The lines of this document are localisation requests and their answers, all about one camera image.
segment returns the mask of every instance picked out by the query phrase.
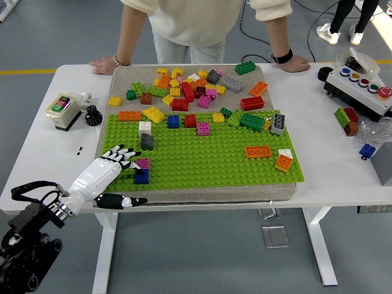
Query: black pants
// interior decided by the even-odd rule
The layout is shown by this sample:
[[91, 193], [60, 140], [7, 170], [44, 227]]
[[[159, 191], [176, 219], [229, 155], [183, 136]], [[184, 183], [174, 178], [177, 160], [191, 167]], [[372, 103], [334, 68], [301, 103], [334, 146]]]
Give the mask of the black pants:
[[[355, 32], [363, 33], [366, 25], [372, 17], [380, 0], [364, 0], [361, 9], [361, 17], [355, 27]], [[334, 34], [339, 32], [344, 19], [349, 15], [355, 5], [355, 0], [341, 0], [337, 5], [336, 13], [331, 23], [330, 32]]]

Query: person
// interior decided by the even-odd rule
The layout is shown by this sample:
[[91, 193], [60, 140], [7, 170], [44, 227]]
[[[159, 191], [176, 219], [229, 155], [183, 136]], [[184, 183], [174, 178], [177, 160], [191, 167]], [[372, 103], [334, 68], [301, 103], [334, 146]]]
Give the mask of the person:
[[[373, 16], [379, 1], [380, 0], [363, 0], [360, 20], [357, 25], [353, 25], [349, 29], [349, 36], [351, 38], [350, 43], [352, 45], [359, 45], [361, 43], [365, 27]], [[332, 23], [326, 23], [323, 26], [319, 26], [316, 30], [317, 35], [331, 45], [337, 44], [337, 40], [341, 34], [339, 30], [354, 5], [355, 0], [340, 0]]]
[[[223, 63], [225, 36], [234, 27], [243, 0], [121, 0], [124, 3], [117, 53], [92, 60], [94, 74], [111, 75], [131, 65], [147, 16], [159, 64], [181, 64], [189, 49], [191, 63]], [[273, 58], [286, 72], [300, 72], [309, 60], [293, 55], [288, 44], [290, 0], [250, 0], [256, 19], [264, 21]]]

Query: gray floor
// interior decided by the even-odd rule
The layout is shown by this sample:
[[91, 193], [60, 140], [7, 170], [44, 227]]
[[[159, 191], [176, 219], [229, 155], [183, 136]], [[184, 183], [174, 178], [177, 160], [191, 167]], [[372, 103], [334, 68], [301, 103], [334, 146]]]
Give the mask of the gray floor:
[[[380, 1], [383, 10], [386, 2]], [[322, 12], [334, 1], [300, 3]], [[307, 34], [320, 13], [295, 2], [292, 7], [290, 46], [295, 54], [312, 59]], [[0, 71], [55, 69], [112, 55], [121, 10], [119, 1], [21, 0], [0, 23]], [[354, 8], [350, 17], [359, 15]], [[325, 22], [324, 18], [317, 24]], [[345, 32], [355, 22], [345, 21], [335, 46], [319, 39], [313, 27], [309, 43], [316, 61], [333, 61], [348, 52]], [[249, 6], [243, 29], [267, 40], [264, 26]], [[391, 59], [372, 24], [355, 49], [374, 59]], [[225, 62], [240, 63], [246, 54], [271, 60], [267, 45], [241, 34], [238, 19], [227, 37]], [[156, 63], [148, 23], [133, 63]], [[381, 79], [390, 83], [392, 65], [380, 67]], [[0, 75], [0, 190], [52, 78], [53, 74]], [[390, 293], [392, 215], [358, 215], [354, 207], [333, 208], [326, 215], [321, 226], [339, 285], [324, 287], [301, 210], [282, 209], [282, 213], [279, 221], [261, 221], [256, 210], [122, 214], [108, 293]], [[0, 211], [1, 236], [11, 218]], [[290, 247], [267, 249], [261, 230], [265, 224], [285, 225]], [[68, 220], [61, 230], [47, 225], [42, 231], [62, 239], [64, 249], [36, 293], [91, 293], [102, 231], [96, 218], [84, 214]]]

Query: black gear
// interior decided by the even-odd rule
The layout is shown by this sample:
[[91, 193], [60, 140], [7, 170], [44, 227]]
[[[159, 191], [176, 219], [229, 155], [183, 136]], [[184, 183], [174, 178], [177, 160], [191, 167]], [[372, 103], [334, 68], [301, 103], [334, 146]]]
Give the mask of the black gear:
[[89, 126], [96, 127], [102, 123], [103, 117], [95, 105], [90, 105], [87, 107], [85, 120]]

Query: bracelet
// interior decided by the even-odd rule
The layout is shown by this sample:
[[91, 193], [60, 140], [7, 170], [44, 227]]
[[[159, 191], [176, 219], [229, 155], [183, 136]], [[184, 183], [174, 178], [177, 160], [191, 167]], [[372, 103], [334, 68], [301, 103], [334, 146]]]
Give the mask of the bracelet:
[[117, 64], [117, 66], [125, 66], [123, 64], [121, 64], [118, 60], [117, 60], [117, 54], [113, 55], [113, 61], [115, 62], [115, 64]]
[[272, 57], [272, 59], [273, 59], [276, 63], [282, 64], [282, 63], [289, 62], [289, 60], [292, 59], [292, 57], [293, 57], [293, 52], [292, 52], [292, 49], [289, 48], [289, 49], [288, 49], [288, 53], [287, 53], [285, 56], [282, 56], [282, 57], [278, 57], [278, 58], [277, 58], [277, 57], [275, 57], [273, 54], [271, 54], [271, 57]]

